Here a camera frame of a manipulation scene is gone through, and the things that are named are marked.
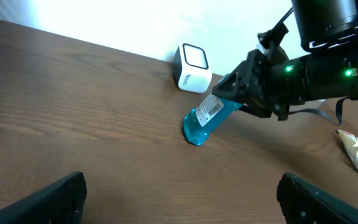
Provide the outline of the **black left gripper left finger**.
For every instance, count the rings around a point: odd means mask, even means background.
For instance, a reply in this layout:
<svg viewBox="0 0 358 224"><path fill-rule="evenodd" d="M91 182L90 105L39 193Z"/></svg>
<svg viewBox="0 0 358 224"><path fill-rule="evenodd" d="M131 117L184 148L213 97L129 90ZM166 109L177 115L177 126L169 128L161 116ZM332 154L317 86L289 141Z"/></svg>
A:
<svg viewBox="0 0 358 224"><path fill-rule="evenodd" d="M80 223L86 196L84 174L75 171L0 209L0 224Z"/></svg>

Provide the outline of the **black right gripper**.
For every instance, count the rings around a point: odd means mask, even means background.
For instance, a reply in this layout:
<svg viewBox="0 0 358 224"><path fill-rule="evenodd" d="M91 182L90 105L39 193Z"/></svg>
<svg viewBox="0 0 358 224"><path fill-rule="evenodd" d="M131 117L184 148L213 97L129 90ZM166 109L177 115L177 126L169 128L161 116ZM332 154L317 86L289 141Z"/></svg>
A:
<svg viewBox="0 0 358 224"><path fill-rule="evenodd" d="M267 55L255 49L247 54L243 72L228 73L213 87L212 94L225 100L243 103L239 111L258 118L269 118L275 114L279 121L288 119L289 107L272 103L267 99L265 82L270 68L288 60L283 49L273 49Z"/></svg>

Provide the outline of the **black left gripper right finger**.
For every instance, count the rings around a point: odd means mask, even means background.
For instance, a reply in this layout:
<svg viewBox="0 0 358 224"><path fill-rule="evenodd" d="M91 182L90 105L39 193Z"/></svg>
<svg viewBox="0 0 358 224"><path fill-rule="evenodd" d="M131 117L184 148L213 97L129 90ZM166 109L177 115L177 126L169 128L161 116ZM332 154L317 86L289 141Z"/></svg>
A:
<svg viewBox="0 0 358 224"><path fill-rule="evenodd" d="M287 224L358 223L358 209L289 172L278 183L277 201Z"/></svg>

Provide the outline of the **blue Listerine mouthwash bottle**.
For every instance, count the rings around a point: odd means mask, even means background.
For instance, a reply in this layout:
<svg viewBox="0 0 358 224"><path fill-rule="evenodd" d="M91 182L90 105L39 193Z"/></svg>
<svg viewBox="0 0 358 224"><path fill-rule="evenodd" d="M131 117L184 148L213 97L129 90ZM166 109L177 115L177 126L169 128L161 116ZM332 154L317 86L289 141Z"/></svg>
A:
<svg viewBox="0 0 358 224"><path fill-rule="evenodd" d="M209 134L241 106L243 104L209 94L184 117L182 131L185 140L195 146L202 145Z"/></svg>

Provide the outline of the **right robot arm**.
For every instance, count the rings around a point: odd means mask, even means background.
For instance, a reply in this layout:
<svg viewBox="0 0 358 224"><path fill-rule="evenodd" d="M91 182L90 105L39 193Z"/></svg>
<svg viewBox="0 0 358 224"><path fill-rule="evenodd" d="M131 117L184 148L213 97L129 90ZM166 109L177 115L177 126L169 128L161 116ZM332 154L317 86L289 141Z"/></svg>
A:
<svg viewBox="0 0 358 224"><path fill-rule="evenodd" d="M290 115L291 106L335 98L336 123L345 100L358 100L358 1L293 0L294 15L306 55L289 58L281 48L288 33L283 21L258 34L261 49L250 51L213 95L240 104L259 118Z"/></svg>

